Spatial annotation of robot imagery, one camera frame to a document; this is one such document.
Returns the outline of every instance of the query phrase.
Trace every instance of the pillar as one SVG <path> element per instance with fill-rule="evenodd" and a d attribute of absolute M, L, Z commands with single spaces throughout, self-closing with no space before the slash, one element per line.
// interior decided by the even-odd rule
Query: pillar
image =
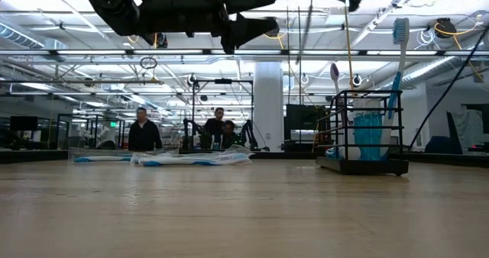
<path fill-rule="evenodd" d="M 283 81 L 280 62 L 255 63 L 254 135 L 258 146 L 264 141 L 271 152 L 283 144 Z"/>

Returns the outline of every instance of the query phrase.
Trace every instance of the person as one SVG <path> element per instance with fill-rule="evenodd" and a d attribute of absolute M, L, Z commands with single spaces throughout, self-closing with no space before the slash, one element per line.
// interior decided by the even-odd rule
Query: person
<path fill-rule="evenodd" d="M 216 108 L 214 116 L 215 118 L 207 120 L 206 124 L 204 124 L 204 129 L 210 135 L 220 135 L 224 128 L 224 121 L 222 121 L 222 118 L 224 117 L 224 108 Z"/>
<path fill-rule="evenodd" d="M 129 150 L 152 151 L 155 145 L 157 149 L 162 148 L 158 127 L 146 118 L 146 109 L 138 108 L 137 118 L 129 131 Z"/>
<path fill-rule="evenodd" d="M 222 149 L 228 149 L 233 144 L 244 145 L 239 135 L 235 133 L 235 123 L 225 121 L 224 134 L 222 135 Z"/>

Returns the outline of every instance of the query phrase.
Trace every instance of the blue toothbrush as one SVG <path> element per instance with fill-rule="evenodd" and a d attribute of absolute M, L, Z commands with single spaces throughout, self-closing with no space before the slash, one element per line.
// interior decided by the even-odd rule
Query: blue toothbrush
<path fill-rule="evenodd" d="M 399 90 L 400 83 L 403 79 L 404 66 L 406 65 L 406 50 L 407 41 L 410 37 L 410 20 L 408 18 L 396 18 L 393 25 L 393 41 L 394 44 L 400 45 L 400 60 L 399 67 L 397 69 L 396 76 L 392 82 L 392 90 Z M 396 104 L 397 94 L 391 93 L 389 97 L 389 102 L 387 103 L 387 108 L 392 109 Z M 392 126 L 394 112 L 388 111 L 384 117 L 383 126 Z M 390 132 L 391 129 L 384 128 L 382 130 L 381 144 L 389 144 L 390 142 Z M 381 147 L 381 156 L 385 158 L 387 154 L 388 147 Z"/>

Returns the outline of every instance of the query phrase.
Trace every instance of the computer monitor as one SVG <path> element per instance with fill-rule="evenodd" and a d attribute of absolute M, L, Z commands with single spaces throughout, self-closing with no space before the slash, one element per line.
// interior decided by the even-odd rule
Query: computer monitor
<path fill-rule="evenodd" d="M 37 117 L 35 116 L 11 116 L 11 131 L 36 131 Z"/>

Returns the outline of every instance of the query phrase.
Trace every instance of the toothbrush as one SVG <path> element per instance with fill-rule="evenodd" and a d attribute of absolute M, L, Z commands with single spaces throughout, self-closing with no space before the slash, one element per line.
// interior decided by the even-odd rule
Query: toothbrush
<path fill-rule="evenodd" d="M 394 21 L 394 29 L 393 29 L 393 41 L 394 44 L 400 45 L 400 61 L 399 67 L 397 70 L 397 74 L 394 77 L 394 81 L 392 83 L 392 90 L 399 90 L 400 83 L 403 78 L 404 66 L 406 65 L 406 50 L 407 50 L 407 41 L 410 36 L 410 20 L 408 18 L 396 18 Z M 389 102 L 387 103 L 387 108 L 392 109 L 397 100 L 397 94 L 391 93 L 389 97 Z M 384 117 L 383 126 L 392 126 L 393 122 L 393 111 L 387 111 Z M 381 144 L 389 144 L 390 142 L 390 132 L 391 129 L 384 128 L 382 130 L 382 139 Z M 385 158 L 387 154 L 388 147 L 381 147 L 381 157 Z"/>
<path fill-rule="evenodd" d="M 339 94 L 339 87 L 338 87 L 338 80 L 339 80 L 339 71 L 338 67 L 336 66 L 335 63 L 331 64 L 330 70 L 329 70 L 329 75 L 331 76 L 332 81 L 335 83 L 335 90 L 336 90 L 336 95 Z M 346 123 L 348 122 L 348 112 L 343 111 L 341 113 L 342 117 L 342 125 L 345 126 Z M 350 144 L 355 142 L 355 138 L 353 136 L 353 130 L 350 129 L 348 131 L 348 135 L 344 135 L 344 137 L 348 137 L 348 142 Z M 338 137 L 338 143 L 337 144 L 342 144 L 344 141 L 342 137 Z M 339 148 L 339 153 L 341 154 L 342 157 L 345 158 L 345 148 L 344 147 L 337 147 Z M 348 148 L 348 159 L 349 160 L 358 160 L 360 159 L 360 148 L 358 147 L 349 147 Z"/>

